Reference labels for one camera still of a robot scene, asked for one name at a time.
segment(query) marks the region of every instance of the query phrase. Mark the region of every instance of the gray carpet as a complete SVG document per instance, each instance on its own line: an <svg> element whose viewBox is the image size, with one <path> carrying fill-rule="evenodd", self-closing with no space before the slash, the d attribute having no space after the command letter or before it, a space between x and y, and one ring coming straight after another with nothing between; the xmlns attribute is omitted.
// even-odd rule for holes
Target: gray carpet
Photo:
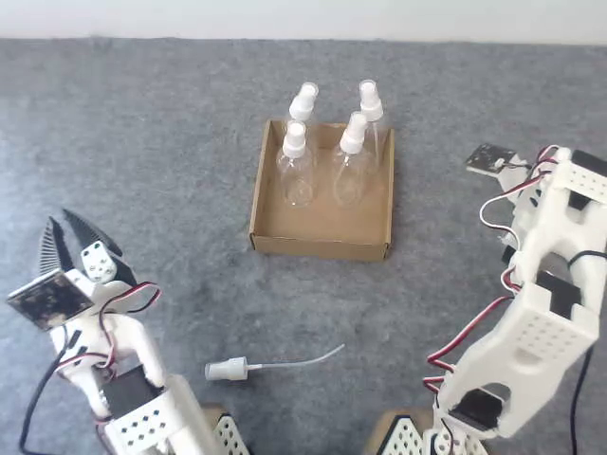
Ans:
<svg viewBox="0 0 607 455"><path fill-rule="evenodd" d="M0 294L28 282L50 213L95 220L141 279L161 283L141 319L200 401L235 415L257 455L356 454L379 415L429 406L424 355L500 295L502 249L477 210L498 191L462 165L483 141L531 158L547 143L607 157L607 48L178 40L0 41ZM396 127L394 248L382 264L263 256L248 217L262 128L304 80L318 115L346 120L376 79ZM509 219L508 207L490 216ZM494 323L493 318L483 327ZM207 361L320 355L305 370L207 383ZM0 442L53 357L0 306ZM607 337L581 397L583 454L604 453ZM579 363L500 454L567 454ZM101 453L81 394L51 380L31 447Z"/></svg>

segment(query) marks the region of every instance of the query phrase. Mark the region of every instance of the clear plastic bottle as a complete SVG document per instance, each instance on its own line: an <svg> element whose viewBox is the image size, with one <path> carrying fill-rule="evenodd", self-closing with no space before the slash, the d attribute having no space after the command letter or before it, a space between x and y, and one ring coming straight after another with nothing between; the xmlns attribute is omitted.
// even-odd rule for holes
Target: clear plastic bottle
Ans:
<svg viewBox="0 0 607 455"><path fill-rule="evenodd" d="M319 87L313 82L304 82L300 88L300 92L291 102L288 108L288 115L285 122L286 125L292 120L300 121L305 125L305 141L307 148L312 152L314 164L318 160L318 147L316 140L317 121L314 118L314 102L319 95Z"/></svg>
<svg viewBox="0 0 607 455"><path fill-rule="evenodd" d="M333 151L333 196L342 207L356 206L366 190L369 169L374 161L373 156L363 147L366 129L366 117L361 112L354 112L341 136L340 144Z"/></svg>
<svg viewBox="0 0 607 455"><path fill-rule="evenodd" d="M314 162L305 143L305 125L300 121L289 122L276 166L287 204L308 205L314 198Z"/></svg>
<svg viewBox="0 0 607 455"><path fill-rule="evenodd" d="M368 126L365 135L364 146L374 156L372 171L375 172L383 161L383 151L386 137L390 131L390 123L383 106L375 81L367 79L359 85L360 90L360 112L367 118Z"/></svg>

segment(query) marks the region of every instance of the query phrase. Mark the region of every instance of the wire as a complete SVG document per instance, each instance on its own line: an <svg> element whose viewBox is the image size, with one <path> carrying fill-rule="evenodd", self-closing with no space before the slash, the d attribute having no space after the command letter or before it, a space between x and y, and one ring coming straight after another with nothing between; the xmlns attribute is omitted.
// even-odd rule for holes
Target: wire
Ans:
<svg viewBox="0 0 607 455"><path fill-rule="evenodd" d="M607 253L601 253L600 251L593 251L592 249L584 249L583 251L580 251L579 253L577 253L573 258L571 258L571 261L569 261L567 263L567 266L569 268L571 268L571 266L579 259L582 258L584 256L597 256L599 258L603 258L603 259L607 259Z"/></svg>
<svg viewBox="0 0 607 455"><path fill-rule="evenodd" d="M33 416L34 410L36 409L36 405L38 404L38 400L40 399L40 395L42 395L42 392L45 389L46 383L48 382L50 377L55 373L55 370L57 370L57 365L59 365L59 363L61 362L61 359L65 355L65 352L67 351L67 347L69 346L69 343L71 341L71 340L68 340L68 338L67 338L67 329L65 328L65 326L63 326L63 327L64 327L64 347L61 349L61 351L59 353L57 353L57 356L55 357L55 359L51 362L51 364L46 369L45 374L42 376L42 379L40 379L40 382L38 383L38 386L36 387L34 394L31 396L31 399L29 400L28 408L26 409L26 416L23 419L23 425L21 428L21 436L19 437L19 450L21 451L21 453L24 453L26 455L48 455L44 452L34 452L31 450L28 450L26 448L26 442L28 441L29 426L31 424L31 418Z"/></svg>
<svg viewBox="0 0 607 455"><path fill-rule="evenodd" d="M440 421L443 423L445 430L449 434L449 452L447 452L447 455L451 455L453 453L453 431L451 431L451 428L449 428L445 422L445 419L440 419Z"/></svg>
<svg viewBox="0 0 607 455"><path fill-rule="evenodd" d="M126 299L127 297L131 297L132 295L136 294L137 292L141 291L142 289L145 289L146 287L150 287L150 286L152 286L156 289L156 292L154 293L154 295L143 306L141 306L140 308L137 308L135 310L129 310L129 311L127 311L127 313L138 313L140 311L143 311L143 310L149 308L150 305L152 305L162 295L162 291L160 290L158 285L154 282L141 282L138 285L133 286L126 292L123 292L122 294L119 294L119 295L113 297L112 299L108 300L106 303L103 304L103 306L99 310L99 314L98 314L99 326L101 328L101 331L103 332L103 335L105 336L105 339L107 340L107 344L109 344L109 346L110 346L110 350L109 350L110 354L107 357L107 359L105 360L105 363L102 365L102 368L107 368L110 365L112 365L115 361L115 355L116 355L116 344L114 342L114 339L110 336L109 332L107 331L107 328L105 327L105 322L103 321L103 315L104 315L105 311L107 310L109 305L111 305L112 303L115 303L119 300Z"/></svg>
<svg viewBox="0 0 607 455"><path fill-rule="evenodd" d="M536 162L536 163L535 163L535 164L534 164L534 165L531 167L531 170L529 171L529 177L528 177L528 178L533 177L533 176L534 176L534 174L535 174L535 171L542 172L542 170L540 169L540 167L541 167L541 165L542 165L542 164L545 164L545 163L550 163L550 164L559 164L559 161L557 161L556 159L553 159L553 158L541 159L540 161Z"/></svg>
<svg viewBox="0 0 607 455"><path fill-rule="evenodd" d="M109 424L110 421L114 418L111 414L108 415L107 417L100 417L95 412L91 412L91 413L93 414L93 420L95 421L96 425Z"/></svg>
<svg viewBox="0 0 607 455"><path fill-rule="evenodd" d="M485 209L490 205L493 204L496 201L499 201L501 199L505 199L507 197L509 197L510 194L513 194L515 192L518 191L522 191L525 190L526 188L531 187L532 185L535 185L536 183L538 183L540 180L543 179L543 177L545 175L547 175L548 173L550 173L550 171L540 171L540 174L534 178L531 178L529 180L525 180L525 182L516 185L515 187L512 187L511 189L504 191L502 194L499 194L495 197L492 197L491 199L487 200L485 204L483 204L481 206L481 208L478 210L478 217L481 220L481 223L483 223L483 225L487 226L488 228L491 229L497 229L497 230L502 230L504 232L508 232L510 235L512 235L512 237L514 237L514 242L516 244L516 247L514 249L520 249L521 247L521 239L519 238L519 235L516 233L516 231L510 227L510 226L506 226L506 225L498 225L495 223L490 223L489 221L487 221L487 219L485 218Z"/></svg>
<svg viewBox="0 0 607 455"><path fill-rule="evenodd" d="M581 392L581 387L584 385L584 379L586 379L586 374L588 373L588 367L590 365L590 361L592 360L592 354L595 350L594 346L591 346L588 351L586 351L586 356L584 357L584 363L581 365L581 370L579 371L578 383L576 384L576 389L573 392L573 400L571 401L571 410L569 412L569 430L571 432L571 453L572 455L578 455L578 435L576 433L576 413L578 410L578 400L579 393Z"/></svg>
<svg viewBox="0 0 607 455"><path fill-rule="evenodd" d="M531 171L532 166L530 164L514 164L514 163L504 163L503 168L509 169L518 169L518 168L526 168Z"/></svg>
<svg viewBox="0 0 607 455"><path fill-rule="evenodd" d="M489 305L487 305L487 307L481 311L478 315L476 315L476 317L474 317L473 320L471 320L466 327L464 327L461 332L459 334L457 334L455 336L454 339L452 339L449 343L447 343L444 347L442 347L441 349L439 349L438 351L436 351L433 354L428 355L428 363L434 365L434 366L440 366L441 368L444 368L444 366L439 365L438 363L444 363L441 360L439 360L439 358L443 357L444 355L447 355L448 353L450 353L453 349L455 349L457 346L459 346L459 344L469 335L469 333L474 329L474 327L476 327L476 325L482 321L483 319L485 319L489 313L491 313L495 308L497 308L501 303L503 303L506 300L511 300L512 297L510 296L503 296L503 297L499 297L496 300L494 300L492 303L490 303Z"/></svg>
<svg viewBox="0 0 607 455"><path fill-rule="evenodd" d="M424 377L423 384L426 389L433 393L438 393L438 388L434 384L442 384L445 378L443 376L428 376Z"/></svg>
<svg viewBox="0 0 607 455"><path fill-rule="evenodd" d="M552 145L548 145L548 146L544 147L543 149L540 150L537 157L535 158L536 163L539 162L540 160L542 160L546 155L548 155L548 152L550 152L552 149L554 149L554 148L559 149L560 147L561 146L557 145L557 144L552 144Z"/></svg>
<svg viewBox="0 0 607 455"><path fill-rule="evenodd" d="M453 373L455 371L455 368L453 367L453 365L451 365L450 363L447 362L443 362L442 360L433 360L433 361L428 361L428 363L432 364L435 367L438 368L442 368L443 370L446 370L450 373Z"/></svg>
<svg viewBox="0 0 607 455"><path fill-rule="evenodd" d="M512 294L516 294L522 289L520 285L512 282L512 280L510 279L510 275L512 275L514 268L515 267L507 268L506 270L504 270L504 272L502 272L502 275L500 275L500 282L502 282L502 286L506 290L510 291Z"/></svg>
<svg viewBox="0 0 607 455"><path fill-rule="evenodd" d="M57 365L57 370L60 370L61 368L64 368L73 363L79 362L83 358L86 358L86 357L97 357L97 358L101 358L101 359L105 360L108 358L108 356L109 355L102 354L102 353L82 353L82 354L74 355L73 357L70 357L66 360L62 360L61 362L59 362L59 364Z"/></svg>
<svg viewBox="0 0 607 455"><path fill-rule="evenodd" d="M345 347L345 344L341 344L337 348L332 351L329 351L325 355L321 355L320 357L312 358L310 360L302 360L300 362L284 362L284 363L259 363L257 365L248 365L249 370L261 370L262 368L290 368L290 367L305 367L307 365L313 365L315 363L322 362L326 360L331 355L337 354Z"/></svg>

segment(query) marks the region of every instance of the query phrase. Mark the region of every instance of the open box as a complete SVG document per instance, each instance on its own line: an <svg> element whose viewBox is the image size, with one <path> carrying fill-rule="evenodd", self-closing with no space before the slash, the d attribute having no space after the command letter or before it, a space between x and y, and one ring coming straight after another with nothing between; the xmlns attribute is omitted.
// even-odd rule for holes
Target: open box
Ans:
<svg viewBox="0 0 607 455"><path fill-rule="evenodd" d="M343 209L333 199L329 160L345 126L319 125L315 198L309 206L297 208L284 201L276 169L276 154L285 134L283 123L267 122L248 230L253 249L328 259L385 259L392 238L394 130L386 139L382 165L363 200L355 208Z"/></svg>

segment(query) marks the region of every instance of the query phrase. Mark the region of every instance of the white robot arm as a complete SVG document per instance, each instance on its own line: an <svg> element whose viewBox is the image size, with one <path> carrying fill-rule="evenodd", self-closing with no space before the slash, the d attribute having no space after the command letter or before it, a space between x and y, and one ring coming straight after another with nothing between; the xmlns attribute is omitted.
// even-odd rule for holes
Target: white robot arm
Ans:
<svg viewBox="0 0 607 455"><path fill-rule="evenodd" d="M445 371L424 379L435 393L432 426L424 430L428 425L408 409L387 413L393 421L373 450L378 455L487 454L481 442L510 437L527 423L598 339L607 276L607 162L550 146L529 166L508 149L484 144L467 164L496 177L505 190L479 215L486 226L506 232L501 278L508 293L428 357ZM500 199L514 204L511 226L484 217L485 207ZM506 305L495 327L456 364L443 359L479 321Z"/></svg>
<svg viewBox="0 0 607 455"><path fill-rule="evenodd" d="M554 158L543 160L549 171L513 201L511 229L521 244L510 249L504 276L513 301L495 328L446 368L436 397L435 423L479 440L512 436L598 338L607 262L583 252L602 253L607 243L607 163L554 148ZM569 273L554 263L559 258Z"/></svg>
<svg viewBox="0 0 607 455"><path fill-rule="evenodd" d="M207 415L188 382L166 372L143 325L124 314L147 308L159 288L137 284L106 234L73 212L65 215L83 246L86 275L73 267L63 231L51 218L41 244L41 277L12 293L9 303L49 330L61 355L55 373L86 395L107 449L114 455L248 455L233 419ZM146 288L155 293L141 306L138 294ZM123 371L127 359L139 365Z"/></svg>

